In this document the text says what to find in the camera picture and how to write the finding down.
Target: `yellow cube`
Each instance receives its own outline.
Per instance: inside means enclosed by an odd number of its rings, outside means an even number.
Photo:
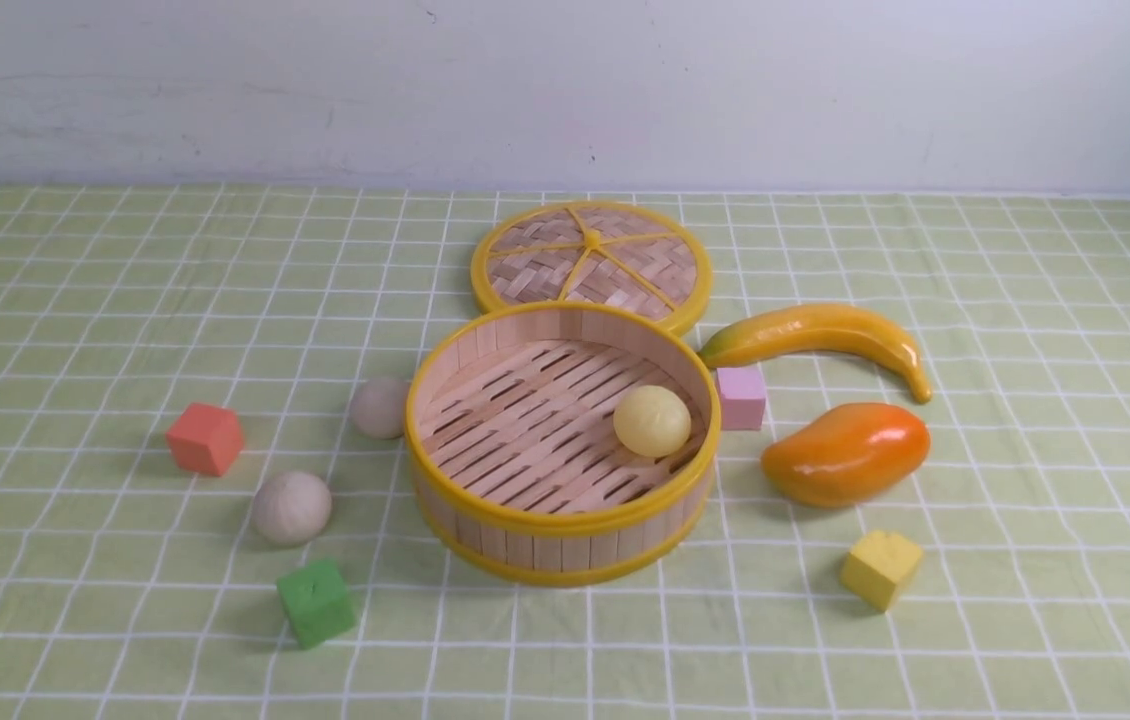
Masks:
[[[872,530],[849,548],[840,583],[876,610],[887,611],[912,583],[925,552],[899,534]]]

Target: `yellow ball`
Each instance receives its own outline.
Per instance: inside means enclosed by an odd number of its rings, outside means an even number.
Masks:
[[[614,409],[614,432],[629,451],[667,457],[689,441],[689,407],[664,387],[638,387]]]

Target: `green checkered tablecloth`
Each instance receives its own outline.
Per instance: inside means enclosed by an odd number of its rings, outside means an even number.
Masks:
[[[1130,201],[608,196],[709,248],[690,342],[855,302],[916,333],[936,397],[849,357],[766,363],[770,419],[728,433],[688,541],[548,591],[442,550],[400,443],[345,407],[473,318],[496,219],[559,199],[0,186],[0,720],[1130,719]],[[194,400],[245,425],[225,478],[164,450]],[[857,400],[929,420],[925,468],[857,510],[790,506],[758,452]],[[249,502],[290,469],[334,514],[272,550]],[[835,578],[876,528],[927,550],[884,616]],[[363,615],[303,652],[273,581],[318,557]]]

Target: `white wall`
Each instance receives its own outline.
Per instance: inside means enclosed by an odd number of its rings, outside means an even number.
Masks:
[[[0,181],[1130,192],[1130,0],[0,0]]]

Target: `plastic fruit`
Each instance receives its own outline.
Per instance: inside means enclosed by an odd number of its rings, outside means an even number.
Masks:
[[[638,387],[614,409],[614,432],[629,451],[667,457],[689,441],[689,407],[664,387]]]
[[[760,469],[784,496],[846,508],[879,495],[920,468],[930,430],[897,405],[850,402],[765,448]]]
[[[918,402],[935,397],[911,333],[885,315],[838,302],[793,305],[739,320],[713,333],[698,356],[709,368],[738,368],[810,350],[864,357],[902,375]]]

